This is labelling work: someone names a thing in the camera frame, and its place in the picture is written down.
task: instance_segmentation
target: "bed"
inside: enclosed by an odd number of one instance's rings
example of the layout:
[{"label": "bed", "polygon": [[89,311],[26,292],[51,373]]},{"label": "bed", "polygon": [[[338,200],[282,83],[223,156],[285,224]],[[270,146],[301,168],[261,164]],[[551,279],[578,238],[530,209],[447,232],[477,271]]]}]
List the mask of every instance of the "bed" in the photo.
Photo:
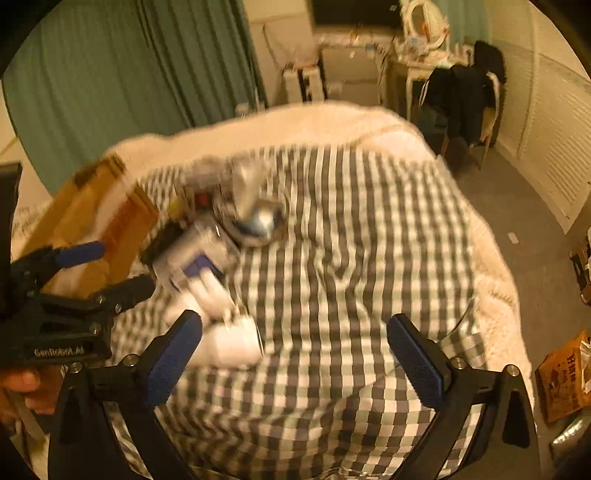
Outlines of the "bed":
[{"label": "bed", "polygon": [[[289,228],[282,242],[243,250],[226,278],[257,321],[263,361],[187,369],[158,410],[201,478],[389,478],[433,417],[388,350],[384,321],[394,313],[473,367],[517,365],[533,403],[517,291],[493,235],[396,114],[287,106],[128,139],[110,153],[164,211],[183,165],[243,151],[274,160],[264,188],[285,198]],[[113,361],[166,330],[171,302],[158,288],[116,320]],[[458,466],[478,414],[476,406],[442,474]],[[146,474],[121,418],[112,418]]]}]

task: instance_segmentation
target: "human hand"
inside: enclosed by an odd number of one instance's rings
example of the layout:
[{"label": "human hand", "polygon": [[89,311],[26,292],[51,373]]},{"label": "human hand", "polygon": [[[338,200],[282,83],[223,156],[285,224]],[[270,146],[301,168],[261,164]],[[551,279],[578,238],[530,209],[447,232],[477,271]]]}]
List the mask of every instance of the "human hand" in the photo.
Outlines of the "human hand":
[{"label": "human hand", "polygon": [[0,369],[0,420],[6,424],[18,418],[3,389],[23,394],[27,408],[38,414],[51,415],[55,412],[62,382],[57,365]]}]

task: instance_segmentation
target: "screw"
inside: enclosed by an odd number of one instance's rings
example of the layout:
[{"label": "screw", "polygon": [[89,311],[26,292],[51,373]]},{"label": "screw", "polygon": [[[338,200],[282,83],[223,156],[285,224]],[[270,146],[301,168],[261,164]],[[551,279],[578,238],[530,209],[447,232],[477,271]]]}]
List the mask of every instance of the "screw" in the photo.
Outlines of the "screw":
[{"label": "screw", "polygon": [[468,366],[466,361],[463,358],[460,358],[458,356],[455,356],[454,358],[452,358],[450,360],[450,363],[452,364],[453,368],[456,368],[458,370],[464,370]]},{"label": "screw", "polygon": [[123,359],[123,364],[126,367],[133,367],[133,366],[137,365],[138,362],[139,362],[139,355],[136,355],[135,353],[130,353],[129,355],[126,355],[126,357]]},{"label": "screw", "polygon": [[103,327],[100,323],[92,322],[90,324],[90,334],[91,335],[99,335],[102,331]]},{"label": "screw", "polygon": [[80,362],[74,362],[68,369],[68,371],[72,372],[73,374],[80,372],[80,370],[82,370],[82,364]]},{"label": "screw", "polygon": [[512,377],[518,377],[521,374],[515,365],[507,365],[507,373]]}]

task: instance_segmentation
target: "metal bowl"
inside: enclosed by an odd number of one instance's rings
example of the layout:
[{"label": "metal bowl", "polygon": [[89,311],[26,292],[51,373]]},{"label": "metal bowl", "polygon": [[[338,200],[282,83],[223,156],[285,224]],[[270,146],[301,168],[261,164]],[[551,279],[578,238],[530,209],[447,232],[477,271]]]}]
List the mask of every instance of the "metal bowl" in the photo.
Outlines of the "metal bowl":
[{"label": "metal bowl", "polygon": [[264,247],[286,231],[285,209],[277,199],[258,199],[247,220],[220,219],[224,230],[243,247]]}]

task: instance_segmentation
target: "gray carpet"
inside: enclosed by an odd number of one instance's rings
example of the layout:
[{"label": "gray carpet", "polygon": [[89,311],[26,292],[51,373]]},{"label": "gray carpet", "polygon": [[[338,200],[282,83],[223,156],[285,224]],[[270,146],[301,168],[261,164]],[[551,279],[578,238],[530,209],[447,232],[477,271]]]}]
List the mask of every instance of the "gray carpet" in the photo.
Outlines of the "gray carpet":
[{"label": "gray carpet", "polygon": [[[464,195],[491,226],[515,277],[522,334],[536,369],[548,353],[581,330],[591,333],[591,307],[581,302],[569,261],[573,245],[535,190],[494,149],[489,152],[482,172],[475,165],[468,165],[455,172],[455,176]],[[511,243],[510,232],[517,235],[519,244]],[[567,421],[546,425],[539,403],[534,414],[543,478],[549,478],[553,461],[548,444]]]}]

